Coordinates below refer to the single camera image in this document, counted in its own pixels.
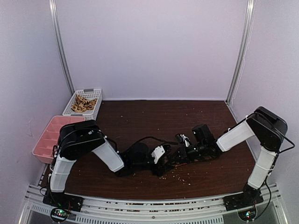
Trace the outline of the dark red patterned tie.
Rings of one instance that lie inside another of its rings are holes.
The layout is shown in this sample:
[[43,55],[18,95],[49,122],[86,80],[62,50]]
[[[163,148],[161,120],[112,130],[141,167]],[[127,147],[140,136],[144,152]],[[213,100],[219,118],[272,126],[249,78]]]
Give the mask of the dark red patterned tie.
[[210,162],[210,161],[213,161],[213,160],[216,160],[217,157],[211,157],[211,158],[199,158],[199,159],[195,159],[195,160],[189,160],[189,159],[179,159],[177,161],[167,161],[163,168],[165,170],[172,170],[176,167],[180,167],[180,166],[184,166],[184,165],[188,165],[188,164],[191,164],[191,163],[197,163],[197,162]]

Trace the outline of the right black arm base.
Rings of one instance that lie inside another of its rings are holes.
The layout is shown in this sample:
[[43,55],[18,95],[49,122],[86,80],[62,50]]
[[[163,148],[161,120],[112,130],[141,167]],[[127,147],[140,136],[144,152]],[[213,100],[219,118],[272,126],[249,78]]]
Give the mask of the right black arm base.
[[242,193],[223,197],[226,211],[242,209],[253,206],[254,203],[263,202],[260,188],[255,189],[247,183],[243,187]]

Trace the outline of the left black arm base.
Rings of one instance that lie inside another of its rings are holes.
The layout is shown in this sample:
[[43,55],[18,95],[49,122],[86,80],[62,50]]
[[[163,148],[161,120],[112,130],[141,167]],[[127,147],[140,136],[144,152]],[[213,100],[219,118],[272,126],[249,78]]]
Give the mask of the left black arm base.
[[80,212],[83,205],[83,198],[65,194],[65,192],[52,192],[50,188],[46,189],[43,203],[65,210]]

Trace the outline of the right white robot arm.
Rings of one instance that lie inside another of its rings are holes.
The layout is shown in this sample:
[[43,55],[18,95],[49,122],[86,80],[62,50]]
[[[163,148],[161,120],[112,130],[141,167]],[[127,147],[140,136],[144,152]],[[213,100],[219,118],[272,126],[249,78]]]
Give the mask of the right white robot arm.
[[206,124],[193,128],[196,143],[191,143],[184,134],[176,137],[183,146],[181,151],[186,156],[186,163],[219,158],[243,142],[250,150],[256,148],[254,168],[245,184],[246,191],[239,197],[242,205],[249,206],[257,199],[257,191],[272,173],[279,155],[295,148],[286,136],[287,131],[288,124],[284,119],[260,106],[218,138]]

